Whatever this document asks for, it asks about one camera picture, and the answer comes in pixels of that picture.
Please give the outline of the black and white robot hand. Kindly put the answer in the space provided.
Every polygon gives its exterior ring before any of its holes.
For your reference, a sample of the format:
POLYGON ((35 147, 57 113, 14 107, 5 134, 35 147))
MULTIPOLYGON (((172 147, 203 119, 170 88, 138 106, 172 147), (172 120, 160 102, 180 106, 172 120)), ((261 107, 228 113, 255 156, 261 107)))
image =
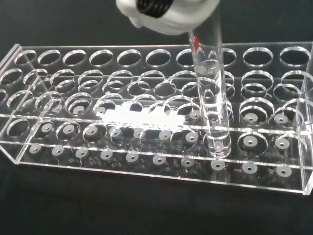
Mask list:
POLYGON ((189 32, 207 20, 219 0, 117 0, 116 6, 136 28, 164 35, 189 32))

